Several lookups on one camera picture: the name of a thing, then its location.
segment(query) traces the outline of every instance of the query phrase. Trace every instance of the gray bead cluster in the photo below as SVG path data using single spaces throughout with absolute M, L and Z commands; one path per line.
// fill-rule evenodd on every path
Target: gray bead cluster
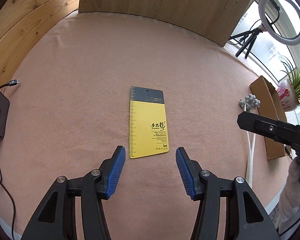
M 255 95 L 249 94 L 245 97 L 245 99 L 240 99 L 240 106 L 244 109 L 244 105 L 246 104 L 247 112 L 250 112 L 252 109 L 256 109 L 260 106 L 260 100 L 256 99 Z

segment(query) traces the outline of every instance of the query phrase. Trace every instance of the pink fabric surface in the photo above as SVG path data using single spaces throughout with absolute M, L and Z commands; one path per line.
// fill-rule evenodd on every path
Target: pink fabric surface
M 141 17 L 78 14 L 54 26 L 14 77 L 22 83 L 5 92 L 10 109 L 0 164 L 20 234 L 58 176 L 84 176 L 117 145 L 126 148 L 127 159 L 116 193 L 103 202 L 113 240 L 190 238 L 199 202 L 186 195 L 177 147 L 218 177 L 245 177 L 238 101 L 257 76 L 194 33 Z M 163 91 L 168 153 L 129 158 L 131 86 Z M 288 166 L 287 158 L 267 162 L 264 138 L 256 136 L 252 188 L 264 206 L 284 184 Z M 1 188 L 0 215 L 11 224 L 12 205 Z M 78 231 L 83 239 L 80 225 Z

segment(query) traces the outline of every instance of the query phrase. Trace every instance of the ribbed blue rubber pad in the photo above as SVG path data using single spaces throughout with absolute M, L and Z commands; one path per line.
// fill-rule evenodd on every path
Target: ribbed blue rubber pad
M 183 182 L 183 186 L 185 187 L 186 193 L 193 200 L 194 196 L 195 196 L 194 179 L 193 179 L 193 177 L 190 173 L 190 170 L 188 168 L 188 165 L 186 164 L 186 161 L 179 149 L 177 149 L 177 151 L 176 151 L 176 161 L 177 161 L 177 166 L 178 166 L 178 169 L 179 169 L 179 172 L 181 175 L 181 179 Z
M 107 190 L 106 190 L 107 198 L 110 198 L 111 195 L 114 194 L 115 189 L 117 188 L 125 160 L 126 160 L 126 150 L 124 149 L 124 147 L 122 147 L 117 156 L 117 159 L 114 161 L 114 165 L 108 177 Z

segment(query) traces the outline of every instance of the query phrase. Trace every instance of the tripod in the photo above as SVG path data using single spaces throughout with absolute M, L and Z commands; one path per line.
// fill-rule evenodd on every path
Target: tripod
M 252 31 L 246 31 L 246 32 L 243 32 L 243 33 L 239 33 L 237 35 L 230 36 L 229 40 L 239 38 L 241 36 L 243 36 L 243 38 L 241 38 L 241 40 L 245 40 L 249 36 L 249 34 L 251 34 L 251 36 L 248 38 L 248 40 L 241 46 L 241 48 L 235 54 L 236 57 L 238 57 L 243 52 L 243 50 L 249 45 L 248 50 L 246 52 L 246 55 L 244 56 L 245 59 L 247 59 L 247 57 L 248 57 L 248 55 L 249 55 L 249 53 L 252 49 L 252 46 L 253 46 L 254 42 L 256 41 L 257 35 L 259 33 L 263 32 L 260 27 L 262 27 L 262 25 L 260 25 L 259 27 L 253 29 Z

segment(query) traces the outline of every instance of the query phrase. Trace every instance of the potted plant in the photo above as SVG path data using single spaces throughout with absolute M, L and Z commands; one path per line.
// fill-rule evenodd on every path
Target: potted plant
M 281 105 L 285 112 L 295 110 L 300 104 L 300 68 L 293 68 L 290 60 L 281 58 L 287 79 L 282 80 L 277 88 Z

